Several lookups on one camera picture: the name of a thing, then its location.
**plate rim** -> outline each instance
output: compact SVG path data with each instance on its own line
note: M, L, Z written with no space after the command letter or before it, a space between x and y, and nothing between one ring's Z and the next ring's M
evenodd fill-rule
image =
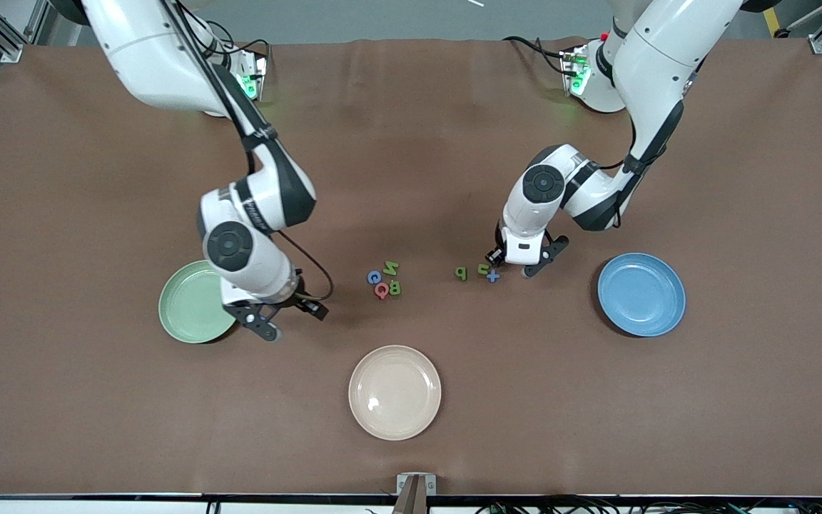
M371 430L369 428L367 428L367 426L361 421L360 416L357 415L357 406L355 404L355 400L353 400L352 392L353 392L353 388L355 388L355 379L357 377L357 371L362 367L363 364L368 362L369 359L374 358L375 354L385 353L385 351L388 351L388 349L401 349L401 351L410 351L411 354L414 354L417 357L423 358L424 362L427 365L429 365L431 370L433 371L433 376L431 377L431 381L433 381L433 383L436 384L437 407L436 407L436 409L434 409L434 412L430 416L430 419L428 419L427 422L424 423L424 425L421 427L421 429L417 430L417 432L411 433L411 435L407 435L407 436L404 436L404 437L383 436L383 435L378 435L377 433L371 432ZM384 441L405 441L405 440L417 437L418 435L421 435L421 433L423 433L424 430L427 430L428 428L430 428L430 424L433 423L433 420L437 419L437 414L440 413L440 406L442 406L442 404L443 404L443 381L440 378L440 372L437 370L437 367L433 364L433 361L431 361L430 358L428 358L426 355L424 355L424 352L419 351L417 348L411 348L411 347L406 346L406 345L385 345L385 346L382 346L382 347L379 347L379 348L375 348L372 351L368 352L368 354L364 355L363 358L361 358L357 362L357 365L355 366L355 368L353 368L353 371L351 373L351 378L348 381L348 406L350 407L352 416L355 418L355 422L357 422L357 424L359 424L359 426L366 433L369 433L369 435L372 435L375 438L382 439Z
M678 312L676 312L676 315L674 316L674 321L672 323L669 323L668 325L665 325L664 328L656 330L655 332L637 333L636 331L628 329L626 328L626 326L617 323L617 320L614 318L614 316L611 316L611 313L608 311L606 302L604 302L604 289L602 286L604 283L604 278L606 278L606 274L607 277L613 276L613 271L611 271L611 268L613 266L617 266L617 264L623 263L624 261L626 261L626 263L629 263L631 257L639 259L649 259L655 261L655 263L660 264L660 266L664 266L665 270L669 272L666 274L666 278L668 278L668 276L671 276L676 281L676 283L671 283L675 292L675 299L682 298L682 301L678 302L679 309ZM616 255L615 257L613 257L610 261L607 261L607 263L604 264L604 267L601 269L601 273L598 274L597 293L598 303L601 304L601 310L604 312L604 315L607 316L607 319L611 323L616 325L617 328L620 328L621 330L627 332L627 334L633 336L640 336L640 338L658 338L658 336L662 336L668 332L671 332L671 330L675 329L677 325L681 324L681 320L684 318L684 314L687 311L687 290L684 288L684 283L681 280L681 276L679 276L678 272L676 272L674 268L671 267L671 264L666 263L666 261L663 261L662 259L659 259L659 257L656 257L655 255L652 255L650 253L642 253L642 251L629 251L628 253L621 253L620 255Z
M170 283L176 281L183 274L190 274L190 276L193 276L193 274L202 273L202 272L212 272L214 274L218 274L218 272L215 272L214 268L211 267L211 263L209 263L207 260L202 259L202 260L199 260L199 261L192 261L192 263L186 264L182 268L176 270L176 272L173 273L172 276L170 276L170 278L168 278L165 283L163 283L163 288L161 289L161 295L158 297L158 300L157 300L157 318L160 319L161 326L163 326L163 331L166 332L167 334L169 334L170 336L172 336L172 338L176 339L177 341L180 341L180 342L183 342L183 343L186 343L186 344L190 344L190 345L201 345L201 344L207 343L208 341L214 341L215 339L220 338L220 336L224 335L225 332L228 331L231 328L231 326L234 325L235 322L237 322L237 319L235 319L231 316L230 317L230 325L225 326L224 330L221 331L218 335L213 336L212 338L208 338L208 339L198 339L198 338L197 339L183 339L182 336L177 335L176 333L173 332L173 330L170 329L170 326L172 326L173 324L170 323L166 319L166 317L164 316L164 306L166 305L166 302L168 301L168 298L167 298L168 291L167 290L168 290L168 287L170 286Z

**table surface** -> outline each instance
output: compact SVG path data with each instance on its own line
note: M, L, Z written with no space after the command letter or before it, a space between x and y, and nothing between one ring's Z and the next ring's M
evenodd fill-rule
M451 494L822 495L822 56L805 40L721 42L623 228L558 216L571 245L530 281L453 271L492 247L538 150L616 162L626 114L584 110L500 42L276 46L264 100L319 192L290 235L334 275L332 313L283 313L280 344L190 346L157 298L201 258L200 196L245 171L232 126L140 104L98 49L2 68L0 493L377 492L423 470ZM627 251L686 286L661 338L599 313L597 274ZM402 295L380 302L365 277L385 260ZM434 423L398 443L347 404L387 344L443 384Z

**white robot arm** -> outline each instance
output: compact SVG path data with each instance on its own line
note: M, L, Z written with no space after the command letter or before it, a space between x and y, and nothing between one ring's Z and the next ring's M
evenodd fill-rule
M491 264L523 264L523 274L530 277L551 263L568 243L561 237L542 246L558 207L587 231L619 225L636 186L681 120L691 75L742 3L611 1L617 29L604 43L593 41L579 50L577 77L570 87L594 110L626 107L634 131L629 153L613 176L569 144L538 153L509 193L497 226L497 247L487 254ZM625 33L627 25L632 26ZM607 59L613 61L610 69L604 69Z
M247 176L202 196L196 217L205 259L221 276L225 309L267 341L280 337L271 318L283 307L325 318L323 298L306 293L300 270L270 238L306 221L316 192L249 98L255 77L242 73L255 56L231 51L176 0L83 0L83 6L116 75L136 98L162 109L224 115L237 126Z

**green plate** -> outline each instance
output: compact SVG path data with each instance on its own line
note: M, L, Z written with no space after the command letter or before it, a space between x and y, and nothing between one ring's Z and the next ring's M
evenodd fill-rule
M221 277L208 261L186 264L161 291L157 305L161 325L184 343L206 343L220 338L234 324L221 305Z

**white plate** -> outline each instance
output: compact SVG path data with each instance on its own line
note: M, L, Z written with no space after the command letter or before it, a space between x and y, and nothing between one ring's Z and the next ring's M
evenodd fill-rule
M348 400L363 430L386 441L411 439L430 425L440 409L440 375L414 348L376 348L351 375Z

